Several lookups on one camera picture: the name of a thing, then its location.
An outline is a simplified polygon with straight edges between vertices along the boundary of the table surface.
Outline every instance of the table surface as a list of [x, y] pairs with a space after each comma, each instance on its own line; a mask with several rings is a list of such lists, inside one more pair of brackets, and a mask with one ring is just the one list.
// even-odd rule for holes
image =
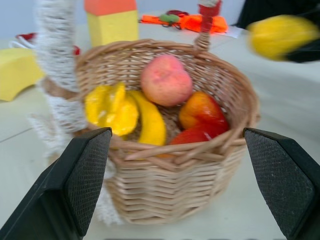
[[[197, 36], [159, 25], [139, 25], [140, 38], [191, 44]], [[320, 163], [320, 63], [272, 62], [253, 54], [244, 32], [238, 39], [213, 35], [210, 52], [246, 74], [261, 101], [258, 126], [295, 139]], [[75, 44], [91, 47], [86, 25], [77, 27]], [[8, 39], [0, 40], [6, 48]], [[0, 102], [0, 226], [10, 216], [39, 174], [46, 168], [45, 145], [27, 121], [30, 113], [47, 114], [48, 106], [34, 87], [12, 102]], [[275, 240], [285, 239], [269, 211], [256, 182], [247, 153], [227, 191], [209, 208], [168, 225], [107, 227], [92, 218], [85, 240]]]

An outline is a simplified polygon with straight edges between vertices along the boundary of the wicker basket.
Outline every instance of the wicker basket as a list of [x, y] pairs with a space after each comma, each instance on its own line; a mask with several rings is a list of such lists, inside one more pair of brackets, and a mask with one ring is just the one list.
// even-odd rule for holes
[[[231, 126], [231, 130], [211, 141], [181, 145], [137, 143], [138, 128], [126, 141], [114, 136], [109, 156], [117, 173], [107, 181], [107, 186], [117, 211], [130, 223], [167, 224], [204, 209], [226, 190], [241, 162], [246, 149], [242, 131], [258, 122], [259, 101], [241, 72], [208, 52], [209, 39], [208, 33], [200, 33], [195, 45], [152, 39], [114, 42], [92, 48], [77, 59], [81, 91], [77, 97], [83, 99], [98, 85], [120, 81], [128, 90], [140, 90], [144, 66], [156, 56], [174, 55], [184, 63], [194, 91], [215, 97]], [[45, 80], [45, 88], [52, 96], [75, 97], [49, 79]], [[170, 141], [180, 132], [180, 106], [159, 109]], [[97, 128], [88, 126], [84, 131]], [[174, 157], [160, 158], [161, 154]]]

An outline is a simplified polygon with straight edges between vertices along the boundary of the basket handle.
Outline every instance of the basket handle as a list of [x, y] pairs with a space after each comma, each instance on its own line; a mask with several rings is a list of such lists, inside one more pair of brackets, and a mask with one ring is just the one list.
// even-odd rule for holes
[[199, 0], [199, 13], [202, 15], [201, 30], [194, 41], [197, 52], [208, 52], [213, 18], [220, 12], [222, 0]]

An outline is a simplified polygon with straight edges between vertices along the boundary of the orange object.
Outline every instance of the orange object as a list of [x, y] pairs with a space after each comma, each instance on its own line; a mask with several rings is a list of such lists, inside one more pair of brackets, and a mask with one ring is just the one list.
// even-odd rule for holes
[[207, 123], [198, 124], [182, 131], [170, 142], [170, 145], [207, 142], [224, 132], [226, 130], [221, 126], [213, 126]]
[[84, 0], [84, 9], [95, 16], [137, 10], [136, 0]]
[[193, 128], [198, 124], [209, 124], [224, 131], [229, 124], [218, 103], [209, 95], [201, 91], [195, 92], [181, 108], [179, 120], [183, 128]]
[[[185, 15], [180, 17], [180, 21], [173, 25], [179, 25], [181, 29], [188, 29], [197, 33], [201, 32], [202, 16], [199, 14]], [[158, 25], [169, 25], [168, 22], [160, 21], [159, 17], [152, 15], [143, 15], [140, 22], [142, 24], [158, 24]], [[224, 17], [215, 16], [213, 17], [212, 28], [210, 33], [225, 33], [228, 30], [228, 24]]]

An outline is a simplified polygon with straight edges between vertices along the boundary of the orange block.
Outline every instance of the orange block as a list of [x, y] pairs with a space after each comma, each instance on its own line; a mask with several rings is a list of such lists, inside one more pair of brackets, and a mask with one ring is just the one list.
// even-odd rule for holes
[[84, 10], [95, 16], [137, 10], [136, 0], [84, 0]]

